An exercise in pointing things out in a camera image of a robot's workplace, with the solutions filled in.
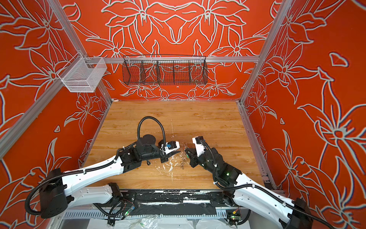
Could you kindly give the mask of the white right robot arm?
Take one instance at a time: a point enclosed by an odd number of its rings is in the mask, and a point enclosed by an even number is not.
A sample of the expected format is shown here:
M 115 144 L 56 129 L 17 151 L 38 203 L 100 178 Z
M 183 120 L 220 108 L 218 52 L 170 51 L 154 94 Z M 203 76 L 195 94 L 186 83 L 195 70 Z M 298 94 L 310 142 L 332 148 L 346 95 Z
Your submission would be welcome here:
M 186 148 L 191 167 L 201 166 L 212 173 L 214 184 L 223 190 L 224 203 L 251 210 L 280 229 L 310 229 L 313 219 L 310 210 L 301 199 L 285 198 L 259 185 L 239 169 L 224 162 L 215 148 L 197 153 L 194 148 Z

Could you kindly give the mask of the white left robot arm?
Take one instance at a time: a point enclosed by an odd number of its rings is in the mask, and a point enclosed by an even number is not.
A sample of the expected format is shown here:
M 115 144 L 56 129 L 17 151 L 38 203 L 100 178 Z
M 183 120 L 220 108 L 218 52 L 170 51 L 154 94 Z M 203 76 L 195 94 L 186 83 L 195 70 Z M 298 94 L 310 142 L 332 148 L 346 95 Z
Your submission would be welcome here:
M 143 161 L 160 159 L 165 163 L 179 152 L 180 144 L 177 141 L 160 141 L 159 145 L 155 142 L 153 135 L 144 135 L 100 163 L 69 172 L 52 170 L 39 189 L 41 218 L 54 217 L 76 204 L 76 193 L 86 186 L 136 169 Z

